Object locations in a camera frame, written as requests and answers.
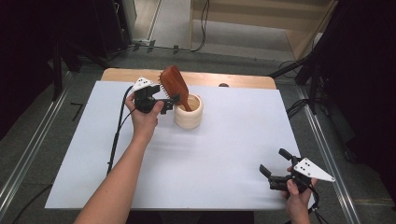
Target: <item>table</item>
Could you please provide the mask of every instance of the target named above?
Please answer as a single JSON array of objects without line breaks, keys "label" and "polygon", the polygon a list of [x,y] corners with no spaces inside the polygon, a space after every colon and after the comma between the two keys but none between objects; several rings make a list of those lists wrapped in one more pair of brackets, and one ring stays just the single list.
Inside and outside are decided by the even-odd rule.
[{"label": "table", "polygon": [[[106,177],[120,101],[131,86],[128,80],[140,76],[158,80],[160,73],[136,69],[104,72],[92,90],[46,208],[80,209],[88,201]],[[283,209],[285,200],[278,191],[269,189],[267,179],[259,172],[262,163],[274,174],[287,173],[290,162],[277,154],[281,147],[300,155],[274,81],[269,77],[181,74],[190,92],[203,99],[202,123],[186,131],[174,123],[173,111],[159,116],[145,153],[132,208]],[[219,83],[228,83],[231,88],[216,87]],[[260,85],[271,90],[248,88]],[[115,162],[127,147],[132,129],[132,122],[124,124]]]},{"label": "table", "polygon": [[[201,19],[205,3],[191,0],[190,47],[192,21]],[[336,4],[334,0],[210,0],[207,20],[284,29],[298,60],[323,32]]]}]

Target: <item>person's right hand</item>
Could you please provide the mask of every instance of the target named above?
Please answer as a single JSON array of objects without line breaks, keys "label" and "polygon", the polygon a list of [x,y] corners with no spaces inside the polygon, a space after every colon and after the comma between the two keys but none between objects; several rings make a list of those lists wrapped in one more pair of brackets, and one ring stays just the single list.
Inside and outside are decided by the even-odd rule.
[{"label": "person's right hand", "polygon": [[134,93],[132,93],[126,98],[125,105],[132,111],[131,117],[134,124],[133,140],[141,141],[147,145],[158,124],[157,117],[163,109],[163,102],[157,102],[152,110],[148,114],[145,114],[135,109]]},{"label": "person's right hand", "polygon": [[[312,186],[315,186],[317,182],[318,181],[315,178],[311,179]],[[308,215],[308,203],[312,190],[306,189],[303,193],[299,193],[298,187],[292,179],[288,180],[287,184],[290,196],[286,202],[286,212],[290,217],[291,223],[310,223]]]}]

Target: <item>white table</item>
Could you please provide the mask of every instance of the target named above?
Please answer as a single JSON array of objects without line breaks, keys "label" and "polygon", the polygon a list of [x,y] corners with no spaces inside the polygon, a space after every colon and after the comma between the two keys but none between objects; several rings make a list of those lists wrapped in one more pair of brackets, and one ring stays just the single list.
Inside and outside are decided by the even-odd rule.
[{"label": "white table", "polygon": [[[82,208],[106,177],[122,96],[132,84],[95,84],[46,208]],[[203,99],[202,123],[185,131],[174,123],[173,111],[159,116],[132,208],[283,209],[280,192],[270,190],[259,172],[262,163],[273,175],[287,173],[290,162],[278,154],[281,147],[300,156],[279,91],[191,85],[189,89]],[[125,122],[115,161],[127,147],[132,129],[132,122]]]}]

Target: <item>wooden hairbrush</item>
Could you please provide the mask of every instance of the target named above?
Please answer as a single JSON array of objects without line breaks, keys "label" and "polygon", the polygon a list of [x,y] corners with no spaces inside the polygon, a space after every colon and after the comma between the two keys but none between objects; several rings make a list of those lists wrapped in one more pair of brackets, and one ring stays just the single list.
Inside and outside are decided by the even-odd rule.
[{"label": "wooden hairbrush", "polygon": [[161,87],[173,99],[180,94],[180,101],[176,105],[183,105],[186,111],[192,111],[189,106],[189,88],[186,85],[180,71],[175,65],[170,65],[160,75]]}]

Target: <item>brush head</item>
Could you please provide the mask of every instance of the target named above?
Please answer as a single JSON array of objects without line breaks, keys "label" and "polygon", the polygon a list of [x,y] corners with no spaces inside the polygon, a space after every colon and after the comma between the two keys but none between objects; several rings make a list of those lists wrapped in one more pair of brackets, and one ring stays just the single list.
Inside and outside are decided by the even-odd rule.
[{"label": "brush head", "polygon": [[180,101],[176,105],[184,105],[187,111],[191,111],[188,104],[189,88],[175,65],[170,65],[160,75],[160,82],[169,98],[180,94]]}]

